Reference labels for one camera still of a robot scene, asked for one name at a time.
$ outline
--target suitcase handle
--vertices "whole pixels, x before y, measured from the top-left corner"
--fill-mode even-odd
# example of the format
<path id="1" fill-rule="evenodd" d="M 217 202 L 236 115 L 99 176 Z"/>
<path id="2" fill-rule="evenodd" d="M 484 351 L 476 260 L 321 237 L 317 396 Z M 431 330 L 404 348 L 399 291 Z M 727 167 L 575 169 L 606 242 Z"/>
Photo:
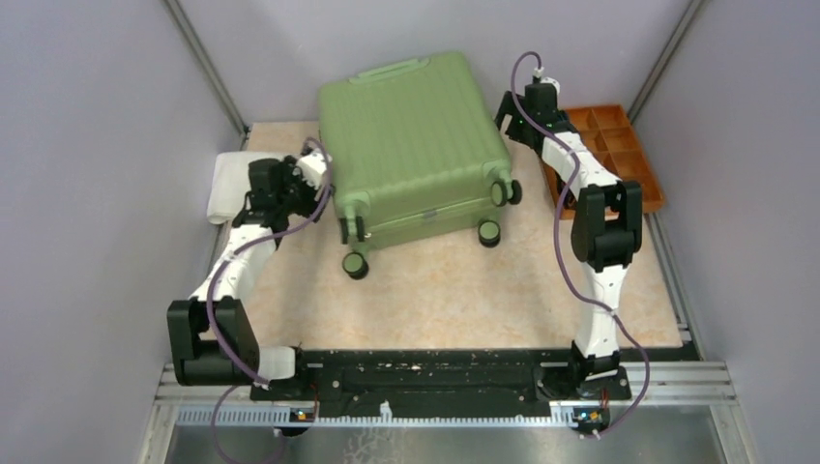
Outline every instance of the suitcase handle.
<path id="1" fill-rule="evenodd" d="M 349 80 L 353 84 L 367 84 L 369 82 L 376 82 L 378 80 L 387 79 L 404 73 L 410 73 L 427 66 L 430 62 L 429 58 L 414 58 L 412 60 L 401 61 L 393 63 L 375 70 L 360 72 L 356 77 L 351 77 Z"/>

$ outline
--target white wall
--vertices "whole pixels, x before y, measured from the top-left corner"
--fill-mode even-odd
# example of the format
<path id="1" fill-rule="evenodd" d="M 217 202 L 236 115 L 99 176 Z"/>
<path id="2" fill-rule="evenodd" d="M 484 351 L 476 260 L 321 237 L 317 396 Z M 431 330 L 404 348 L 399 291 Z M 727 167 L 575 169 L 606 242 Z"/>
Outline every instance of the white wall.
<path id="1" fill-rule="evenodd" d="M 315 119 L 323 83 L 446 49 L 467 53 L 493 112 L 515 59 L 530 49 L 566 83 L 564 105 L 628 107 L 688 0 L 182 3 L 243 117 L 255 122 Z"/>
<path id="2" fill-rule="evenodd" d="M 637 128 L 763 462 L 817 462 L 820 3 L 711 2 Z"/>
<path id="3" fill-rule="evenodd" d="M 0 11 L 0 461 L 133 462 L 239 140 L 161 2 Z"/>

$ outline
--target white towel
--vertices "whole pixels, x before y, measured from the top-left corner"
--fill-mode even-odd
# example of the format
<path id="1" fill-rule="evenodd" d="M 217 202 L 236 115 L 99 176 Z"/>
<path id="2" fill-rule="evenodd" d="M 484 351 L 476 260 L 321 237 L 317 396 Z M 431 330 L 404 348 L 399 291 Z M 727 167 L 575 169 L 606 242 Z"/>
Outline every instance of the white towel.
<path id="1" fill-rule="evenodd" d="M 227 152 L 217 156 L 211 198 L 208 200 L 208 221 L 223 224 L 242 210 L 245 194 L 250 190 L 248 165 L 263 158 L 283 160 L 288 154 L 274 152 Z"/>

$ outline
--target wooden organizer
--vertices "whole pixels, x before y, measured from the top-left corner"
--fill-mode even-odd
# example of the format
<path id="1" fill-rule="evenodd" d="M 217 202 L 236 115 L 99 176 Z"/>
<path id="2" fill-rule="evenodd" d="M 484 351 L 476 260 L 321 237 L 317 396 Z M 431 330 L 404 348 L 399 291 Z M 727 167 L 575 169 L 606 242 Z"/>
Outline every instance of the wooden organizer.
<path id="1" fill-rule="evenodd" d="M 643 212 L 653 213 L 663 206 L 663 192 L 646 161 L 637 135 L 620 104 L 568 109 L 570 122 L 603 167 L 625 181 L 637 181 L 643 190 Z M 552 201 L 558 203 L 558 175 L 542 164 Z M 561 219 L 574 218 L 574 199 L 565 205 Z"/>

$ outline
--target ribbed suitcase shell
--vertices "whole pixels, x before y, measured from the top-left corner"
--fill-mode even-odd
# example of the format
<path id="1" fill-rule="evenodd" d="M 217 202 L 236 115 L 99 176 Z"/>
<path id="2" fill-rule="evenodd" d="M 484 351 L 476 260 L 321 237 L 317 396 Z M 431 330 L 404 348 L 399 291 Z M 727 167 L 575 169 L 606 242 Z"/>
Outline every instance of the ribbed suitcase shell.
<path id="1" fill-rule="evenodd" d="M 323 86 L 321 138 L 334 158 L 334 203 L 366 253 L 497 219 L 491 185 L 510 155 L 466 58 L 447 52 Z M 356 240 L 355 217 L 366 239 Z"/>

